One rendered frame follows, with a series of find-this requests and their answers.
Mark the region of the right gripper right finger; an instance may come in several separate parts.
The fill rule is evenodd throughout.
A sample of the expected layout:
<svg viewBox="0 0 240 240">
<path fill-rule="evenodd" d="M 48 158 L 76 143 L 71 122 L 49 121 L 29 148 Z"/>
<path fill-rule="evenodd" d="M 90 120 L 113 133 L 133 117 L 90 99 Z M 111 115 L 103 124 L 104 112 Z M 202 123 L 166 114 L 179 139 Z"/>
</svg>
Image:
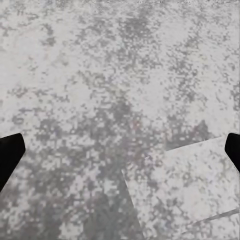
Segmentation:
<svg viewBox="0 0 240 240">
<path fill-rule="evenodd" d="M 240 135 L 229 133 L 224 150 L 240 172 Z"/>
</svg>

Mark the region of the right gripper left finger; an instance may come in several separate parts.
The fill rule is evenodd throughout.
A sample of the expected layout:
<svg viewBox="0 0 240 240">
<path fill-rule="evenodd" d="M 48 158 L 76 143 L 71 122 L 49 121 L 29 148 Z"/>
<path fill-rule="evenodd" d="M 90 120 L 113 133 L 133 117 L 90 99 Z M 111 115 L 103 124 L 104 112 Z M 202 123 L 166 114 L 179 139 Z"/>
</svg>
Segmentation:
<svg viewBox="0 0 240 240">
<path fill-rule="evenodd" d="M 0 192 L 26 151 L 21 133 L 0 138 Z"/>
</svg>

